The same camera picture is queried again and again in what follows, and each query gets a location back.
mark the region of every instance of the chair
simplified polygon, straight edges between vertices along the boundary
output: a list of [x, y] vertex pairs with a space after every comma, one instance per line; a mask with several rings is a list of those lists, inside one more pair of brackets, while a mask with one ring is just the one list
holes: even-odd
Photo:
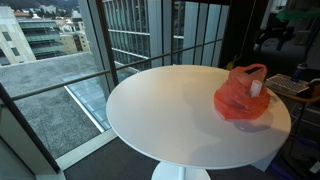
[[296, 124], [296, 129], [294, 130], [294, 133], [293, 133], [293, 141], [289, 150], [289, 154], [291, 154], [301, 121], [320, 127], [319, 125], [302, 118], [306, 111], [320, 114], [320, 78], [310, 81], [309, 89], [301, 94], [298, 94], [297, 96], [293, 96], [293, 95], [287, 94], [286, 92], [279, 91], [276, 89], [272, 89], [272, 90], [276, 94], [287, 97], [297, 102], [290, 111], [290, 115], [294, 119], [292, 125]]

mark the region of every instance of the mountain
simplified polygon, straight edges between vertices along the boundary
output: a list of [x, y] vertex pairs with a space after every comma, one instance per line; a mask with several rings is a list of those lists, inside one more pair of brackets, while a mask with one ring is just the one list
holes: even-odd
[[38, 8], [40, 5], [54, 5], [58, 8], [72, 9], [78, 6], [78, 0], [0, 0], [0, 5], [8, 5], [12, 9]]

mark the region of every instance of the glass facade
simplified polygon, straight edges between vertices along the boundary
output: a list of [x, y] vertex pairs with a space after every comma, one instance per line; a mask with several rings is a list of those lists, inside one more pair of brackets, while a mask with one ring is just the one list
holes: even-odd
[[8, 60], [8, 58], [5, 56], [4, 52], [2, 49], [0, 49], [0, 65], [1, 66], [6, 66], [6, 65], [10, 65], [10, 62]]
[[[104, 1], [108, 30], [115, 61], [129, 64], [150, 57], [146, 0]], [[150, 63], [135, 68], [150, 68]]]
[[21, 20], [20, 27], [37, 59], [65, 55], [59, 29], [53, 20]]

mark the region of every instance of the table pedestal base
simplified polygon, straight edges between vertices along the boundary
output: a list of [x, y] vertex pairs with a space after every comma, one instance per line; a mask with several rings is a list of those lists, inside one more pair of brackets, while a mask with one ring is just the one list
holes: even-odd
[[160, 162], [153, 171], [152, 180], [210, 180], [204, 169], [184, 168]]

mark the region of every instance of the railing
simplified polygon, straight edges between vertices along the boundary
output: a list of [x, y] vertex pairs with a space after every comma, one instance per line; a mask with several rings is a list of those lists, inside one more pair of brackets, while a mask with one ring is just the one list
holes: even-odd
[[[152, 58], [149, 58], [149, 59], [145, 59], [145, 60], [133, 62], [133, 63], [130, 63], [130, 64], [126, 64], [124, 66], [116, 67], [116, 71], [117, 70], [121, 70], [121, 69], [125, 69], [125, 68], [129, 68], [131, 66], [135, 66], [135, 65], [138, 65], [138, 64], [151, 62], [153, 60], [156, 60], [156, 59], [159, 59], [159, 58], [163, 58], [163, 57], [166, 57], [166, 56], [171, 56], [173, 54], [177, 54], [177, 53], [180, 53], [180, 52], [183, 52], [183, 51], [187, 51], [187, 50], [190, 50], [190, 49], [195, 49], [197, 47], [204, 47], [204, 45], [212, 44], [212, 43], [215, 43], [215, 42], [218, 42], [218, 41], [222, 41], [222, 39], [209, 41], [209, 42], [206, 42], [206, 43], [203, 43], [203, 44], [200, 44], [200, 45], [196, 45], [196, 46], [192, 46], [192, 47], [189, 47], [189, 48], [185, 48], [185, 49], [181, 49], [181, 50], [178, 50], [178, 51], [174, 51], [172, 53], [162, 54], [162, 55], [155, 56], [155, 57], [152, 57]], [[73, 84], [73, 83], [80, 82], [80, 81], [83, 81], [83, 80], [86, 80], [86, 79], [90, 79], [90, 78], [93, 78], [93, 77], [101, 76], [101, 75], [104, 75], [104, 74], [107, 74], [107, 73], [110, 73], [110, 72], [111, 72], [111, 70], [100, 71], [100, 72], [97, 72], [97, 73], [94, 73], [94, 74], [83, 76], [81, 78], [77, 78], [77, 79], [73, 79], [73, 80], [70, 80], [70, 81], [58, 83], [58, 84], [55, 84], [55, 85], [52, 85], [52, 86], [48, 86], [48, 87], [45, 87], [45, 88], [39, 88], [39, 89], [36, 89], [36, 90], [33, 90], [33, 91], [29, 91], [29, 92], [26, 92], [26, 93], [11, 97], [11, 99], [13, 101], [17, 101], [17, 100], [20, 100], [20, 99], [23, 99], [23, 98], [26, 98], [26, 97], [30, 97], [30, 96], [33, 96], [33, 95], [36, 95], [36, 94], [40, 94], [40, 93], [43, 93], [43, 92], [54, 90], [54, 89], [57, 89], [57, 88], [60, 88], [60, 87], [63, 87], [63, 86], [69, 85], [69, 84]]]

